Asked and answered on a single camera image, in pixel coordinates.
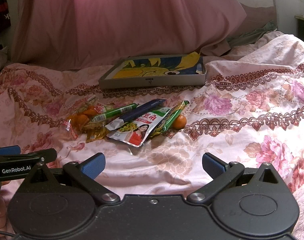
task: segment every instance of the snack pile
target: snack pile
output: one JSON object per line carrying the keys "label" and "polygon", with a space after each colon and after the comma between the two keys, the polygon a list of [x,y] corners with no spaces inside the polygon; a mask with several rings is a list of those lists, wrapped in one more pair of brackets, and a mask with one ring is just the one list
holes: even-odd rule
{"label": "snack pile", "polygon": [[109,137],[140,147],[170,127],[177,130],[185,127],[187,120],[181,112],[189,101],[182,101],[173,108],[161,106],[165,101],[154,99],[143,105],[130,104],[113,109],[94,104],[90,99],[67,117],[63,127],[74,139],[82,133],[87,134],[87,143]]}

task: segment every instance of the cartoon eye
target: cartoon eye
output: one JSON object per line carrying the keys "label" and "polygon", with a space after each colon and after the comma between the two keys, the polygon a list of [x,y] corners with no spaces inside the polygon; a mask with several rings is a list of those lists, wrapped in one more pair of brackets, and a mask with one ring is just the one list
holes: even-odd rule
{"label": "cartoon eye", "polygon": [[180,74],[179,71],[167,71],[167,72],[165,72],[165,75],[178,75],[178,74]]}

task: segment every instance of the blue wrapper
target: blue wrapper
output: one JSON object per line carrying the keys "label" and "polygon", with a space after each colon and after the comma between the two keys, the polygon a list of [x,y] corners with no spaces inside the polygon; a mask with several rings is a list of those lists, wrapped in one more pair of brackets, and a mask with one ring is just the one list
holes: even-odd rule
{"label": "blue wrapper", "polygon": [[141,106],[138,106],[137,108],[133,109],[132,111],[121,114],[118,118],[116,118],[115,120],[110,122],[105,127],[109,131],[119,129],[125,123],[127,123],[129,121],[132,121],[132,120],[138,118],[139,116],[141,116],[142,114],[145,114],[145,113],[149,112],[150,109],[158,106],[159,104],[161,104],[165,101],[166,101],[166,99],[153,99],[153,100],[151,100],[151,101],[149,101],[149,102],[147,102],[147,103],[145,103]]}

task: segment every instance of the floral bed sheet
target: floral bed sheet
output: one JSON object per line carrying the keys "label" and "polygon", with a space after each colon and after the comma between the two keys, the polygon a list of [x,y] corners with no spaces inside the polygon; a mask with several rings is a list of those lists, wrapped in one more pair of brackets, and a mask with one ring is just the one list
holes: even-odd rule
{"label": "floral bed sheet", "polygon": [[[54,147],[50,167],[83,161],[97,152],[107,159],[97,181],[124,194],[185,196],[211,181],[202,155],[239,161],[246,167],[271,162],[300,206],[294,235],[304,240],[304,42],[280,32],[239,46],[221,58],[204,57],[203,87],[104,90],[98,79],[111,66],[78,72],[11,64],[0,73],[0,147],[22,153]],[[132,148],[111,139],[73,140],[61,124],[88,98],[115,106],[167,98],[167,106],[189,100],[187,126]],[[21,181],[4,186],[8,202]]]}

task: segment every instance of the green wrapper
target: green wrapper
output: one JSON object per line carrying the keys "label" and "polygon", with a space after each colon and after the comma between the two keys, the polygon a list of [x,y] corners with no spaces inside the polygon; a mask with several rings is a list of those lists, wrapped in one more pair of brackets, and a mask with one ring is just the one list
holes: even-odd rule
{"label": "green wrapper", "polygon": [[185,100],[172,108],[167,117],[154,129],[150,137],[166,132],[189,103],[189,101]]}
{"label": "green wrapper", "polygon": [[115,109],[106,111],[103,114],[98,114],[98,115],[94,116],[93,119],[92,119],[92,122],[102,122],[102,121],[104,121],[106,119],[109,119],[109,118],[112,118],[116,115],[120,115],[120,114],[123,114],[123,113],[125,113],[127,111],[130,111],[132,109],[135,109],[137,106],[138,106],[138,104],[130,104],[130,105],[127,105],[127,106],[123,106],[123,107],[120,107],[120,108],[115,108]]}

